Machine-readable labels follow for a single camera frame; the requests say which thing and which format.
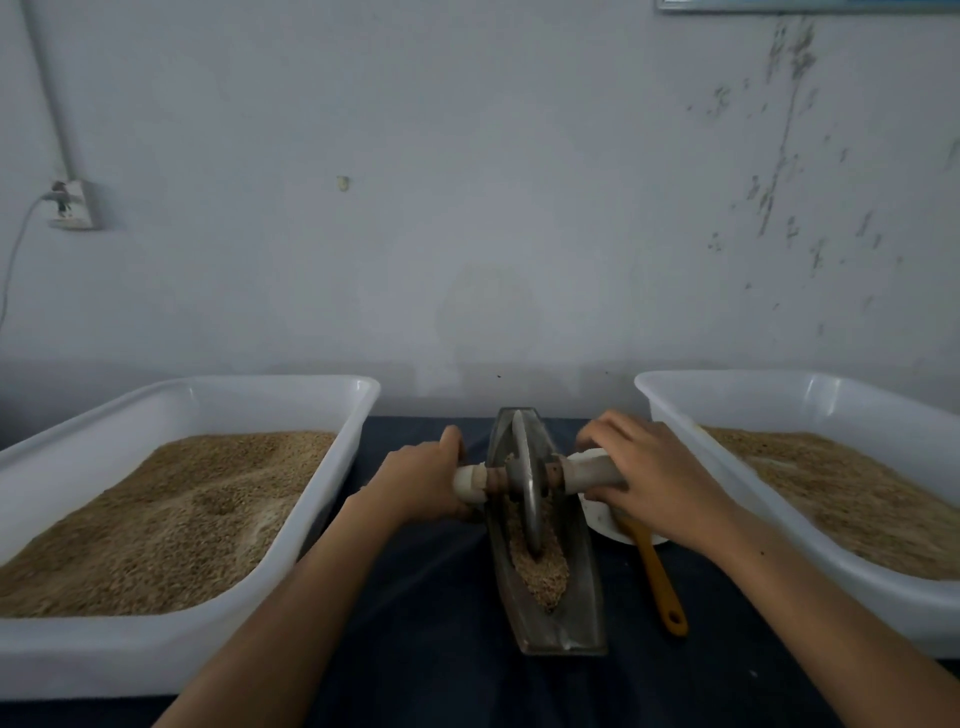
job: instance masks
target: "table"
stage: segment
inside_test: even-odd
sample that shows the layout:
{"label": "table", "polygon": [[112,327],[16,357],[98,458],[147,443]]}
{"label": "table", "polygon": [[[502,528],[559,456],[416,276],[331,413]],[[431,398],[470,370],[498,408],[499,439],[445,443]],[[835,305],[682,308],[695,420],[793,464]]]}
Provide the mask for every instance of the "table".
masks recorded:
{"label": "table", "polygon": [[[386,454],[440,437],[449,420],[372,417],[337,497],[362,487]],[[486,457],[492,419],[452,421],[468,461]],[[579,420],[547,420],[569,451]],[[319,538],[315,524],[304,551]],[[658,547],[686,611],[685,640],[663,629],[639,556],[591,533],[610,654],[531,658],[516,648],[483,525],[402,529],[374,566],[306,724],[433,726],[840,725],[777,636],[710,561]],[[323,604],[317,604],[322,610]],[[945,663],[960,675],[960,661]],[[0,704],[0,725],[149,726],[171,697]]]}

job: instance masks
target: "orange handle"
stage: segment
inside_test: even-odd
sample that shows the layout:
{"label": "orange handle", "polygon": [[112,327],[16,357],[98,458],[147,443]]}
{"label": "orange handle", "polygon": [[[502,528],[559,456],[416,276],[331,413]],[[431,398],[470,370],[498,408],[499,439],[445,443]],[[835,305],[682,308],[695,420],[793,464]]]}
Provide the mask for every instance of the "orange handle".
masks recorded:
{"label": "orange handle", "polygon": [[650,529],[625,513],[618,513],[615,508],[611,510],[613,510],[616,524],[630,534],[640,552],[640,558],[643,559],[643,567],[647,571],[647,579],[650,582],[650,590],[654,593],[654,601],[657,603],[657,611],[660,612],[663,625],[671,635],[686,637],[687,632],[690,631],[690,625],[686,621],[684,608],[677,598],[677,593],[673,591],[673,584],[670,583],[670,577],[666,575],[657,550],[650,542]]}

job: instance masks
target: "white plastic tub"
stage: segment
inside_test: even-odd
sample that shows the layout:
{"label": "white plastic tub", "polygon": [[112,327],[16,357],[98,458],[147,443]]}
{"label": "white plastic tub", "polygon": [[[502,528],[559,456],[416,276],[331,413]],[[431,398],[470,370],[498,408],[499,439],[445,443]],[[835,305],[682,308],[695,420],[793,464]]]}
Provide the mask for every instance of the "white plastic tub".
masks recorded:
{"label": "white plastic tub", "polygon": [[960,657],[960,582],[872,564],[838,546],[697,425],[815,432],[960,505],[960,417],[838,376],[730,370],[636,377],[665,422],[739,503],[777,525],[825,573],[933,657]]}
{"label": "white plastic tub", "polygon": [[223,594],[155,617],[0,619],[0,699],[179,692],[292,568],[318,514],[329,513],[379,393],[376,381],[358,376],[175,379],[0,452],[6,563],[164,443],[198,434],[339,433],[263,560]]}

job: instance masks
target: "power cord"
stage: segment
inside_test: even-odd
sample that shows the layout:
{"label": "power cord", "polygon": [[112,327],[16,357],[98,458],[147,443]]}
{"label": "power cord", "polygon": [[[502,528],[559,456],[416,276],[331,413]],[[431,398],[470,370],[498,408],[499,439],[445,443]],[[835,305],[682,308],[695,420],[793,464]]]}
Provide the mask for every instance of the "power cord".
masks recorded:
{"label": "power cord", "polygon": [[23,235],[27,231],[27,224],[30,222],[30,218],[34,214],[36,206],[42,202],[55,202],[62,205],[64,202],[70,202],[70,195],[66,192],[66,190],[47,192],[45,195],[40,195],[37,197],[33,202],[30,203],[30,206],[27,207],[27,211],[23,215],[23,222],[20,223],[20,232],[16,234],[16,238],[13,240],[13,248],[10,251],[10,260],[7,263],[7,272],[3,279],[3,297],[2,301],[0,301],[0,332],[3,331],[3,325],[7,321],[8,297],[10,294],[10,283],[11,280],[13,280],[13,265],[16,263],[16,254],[20,250],[20,243],[23,242]]}

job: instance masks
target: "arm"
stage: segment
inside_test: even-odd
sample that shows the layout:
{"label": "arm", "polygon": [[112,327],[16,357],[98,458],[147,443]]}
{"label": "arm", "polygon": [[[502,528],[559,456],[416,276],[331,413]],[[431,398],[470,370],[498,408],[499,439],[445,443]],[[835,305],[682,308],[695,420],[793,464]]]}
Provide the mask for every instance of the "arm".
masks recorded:
{"label": "arm", "polygon": [[377,555],[406,522],[463,516],[460,431],[391,452],[320,540],[201,669],[159,728],[300,725]]}
{"label": "arm", "polygon": [[817,571],[780,533],[734,503],[662,424],[608,412],[578,436],[607,450],[622,508],[707,556],[754,604],[851,728],[956,725],[960,682]]}

